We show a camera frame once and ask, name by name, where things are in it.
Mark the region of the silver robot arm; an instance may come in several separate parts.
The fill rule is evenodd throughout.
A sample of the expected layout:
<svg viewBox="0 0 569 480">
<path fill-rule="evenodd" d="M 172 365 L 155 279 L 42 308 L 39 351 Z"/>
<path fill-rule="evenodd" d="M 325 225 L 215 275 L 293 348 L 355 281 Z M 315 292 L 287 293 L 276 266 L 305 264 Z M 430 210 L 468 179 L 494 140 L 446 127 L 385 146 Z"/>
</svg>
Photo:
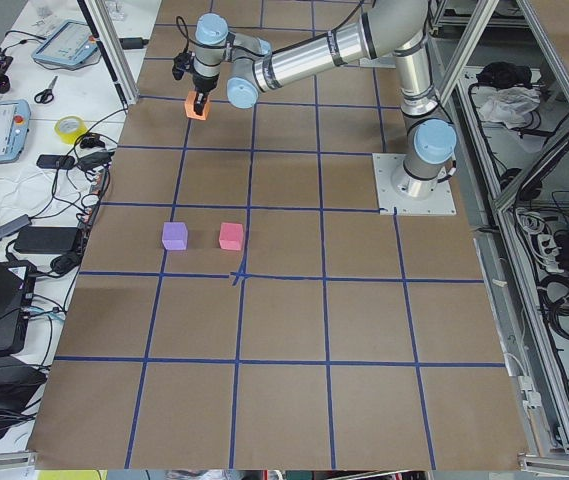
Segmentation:
<svg viewBox="0 0 569 480">
<path fill-rule="evenodd" d="M 176 26 L 186 45 L 173 60 L 172 74 L 175 80 L 191 76 L 193 89 L 185 110 L 188 117 L 203 119 L 223 63 L 231 66 L 228 101 L 250 109 L 263 93 L 361 59 L 391 55 L 400 79 L 408 141 L 408 152 L 391 182 L 400 195 L 423 200 L 451 178 L 442 169 L 457 143 L 453 126 L 442 117 L 444 109 L 433 84 L 427 20 L 425 1 L 378 1 L 366 12 L 353 11 L 331 30 L 273 49 L 264 39 L 231 31 L 218 14 L 202 15 L 193 35 L 178 17 Z"/>
</svg>

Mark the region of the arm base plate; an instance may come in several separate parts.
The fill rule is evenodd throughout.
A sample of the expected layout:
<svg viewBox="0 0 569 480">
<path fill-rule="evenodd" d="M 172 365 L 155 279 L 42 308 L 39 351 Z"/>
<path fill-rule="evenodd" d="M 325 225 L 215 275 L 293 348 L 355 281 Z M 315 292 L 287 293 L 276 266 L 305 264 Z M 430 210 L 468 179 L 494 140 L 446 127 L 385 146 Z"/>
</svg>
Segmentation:
<svg viewBox="0 0 569 480">
<path fill-rule="evenodd" d="M 457 214 L 448 181 L 417 180 L 404 169 L 405 154 L 372 155 L 378 211 L 381 215 L 454 216 Z"/>
</svg>

